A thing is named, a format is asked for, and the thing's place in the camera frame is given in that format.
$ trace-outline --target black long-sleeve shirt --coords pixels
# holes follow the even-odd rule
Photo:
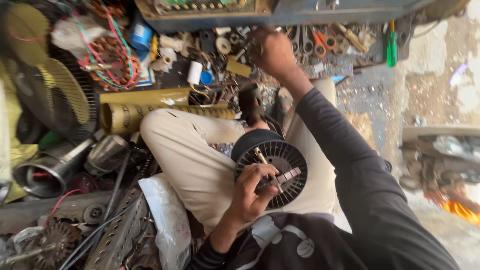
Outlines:
[[[296,110],[335,167],[352,233],[318,215],[270,214],[228,253],[216,252],[207,240],[187,269],[459,269],[408,207],[383,160],[317,89]]]

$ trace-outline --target hand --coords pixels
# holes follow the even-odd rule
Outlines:
[[[292,52],[292,43],[285,33],[275,32],[271,27],[260,27],[251,32],[252,37],[262,45],[263,53],[250,51],[255,64],[275,78],[281,78],[297,69]]]
[[[276,186],[269,186],[257,195],[257,184],[262,177],[279,173],[271,164],[252,164],[245,167],[237,180],[233,202],[224,217],[240,227],[257,219],[267,208],[268,202],[278,194]]]

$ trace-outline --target white plastic bag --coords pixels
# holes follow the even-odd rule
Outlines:
[[[155,244],[163,270],[182,270],[190,261],[192,236],[187,211],[162,173],[138,181],[158,230]]]
[[[114,37],[110,30],[101,27],[90,17],[79,16],[78,21],[85,29],[85,38],[88,43],[99,37]],[[83,60],[86,53],[85,43],[80,35],[80,29],[73,18],[70,17],[65,21],[58,20],[51,36],[54,45],[71,52],[76,58]]]

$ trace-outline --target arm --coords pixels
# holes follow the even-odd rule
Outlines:
[[[256,64],[291,92],[297,114],[335,167],[337,196],[353,234],[385,246],[400,269],[412,264],[458,269],[445,248],[420,225],[382,158],[296,67],[286,35],[269,29],[253,35],[264,47],[263,55],[254,57]]]
[[[228,256],[239,230],[257,219],[277,195],[278,189],[270,186],[260,195],[255,193],[264,176],[275,176],[279,171],[271,164],[252,164],[243,169],[237,180],[235,197],[215,230],[192,258],[187,270],[218,269]]]

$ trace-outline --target metal bracket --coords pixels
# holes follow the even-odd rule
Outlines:
[[[117,213],[132,202],[135,205],[108,226],[97,249],[88,257],[85,270],[117,270],[121,267],[122,259],[132,249],[132,238],[140,233],[141,223],[147,214],[148,205],[138,180],[151,176],[157,168],[158,163],[150,154],[120,201]]]

